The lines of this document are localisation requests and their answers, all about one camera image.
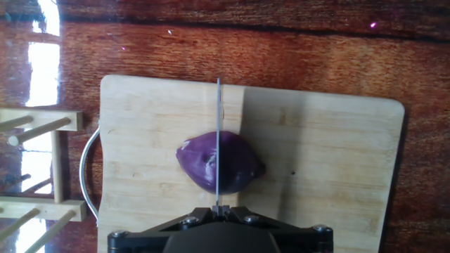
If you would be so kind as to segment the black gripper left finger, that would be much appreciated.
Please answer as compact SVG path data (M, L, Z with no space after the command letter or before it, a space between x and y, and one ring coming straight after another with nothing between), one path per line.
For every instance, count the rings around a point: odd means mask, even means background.
M215 221L218 210L218 206L196 207L191 213L142 232L113 231L108 235L107 251L108 253L162 252L173 235Z

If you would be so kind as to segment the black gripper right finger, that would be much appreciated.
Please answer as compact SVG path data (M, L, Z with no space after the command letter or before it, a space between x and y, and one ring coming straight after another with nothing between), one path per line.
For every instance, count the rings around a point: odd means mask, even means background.
M333 229L317 224L300 228L267 216L251 212L247 207L222 207L226 222L256 228L268 233L280 252L333 253Z

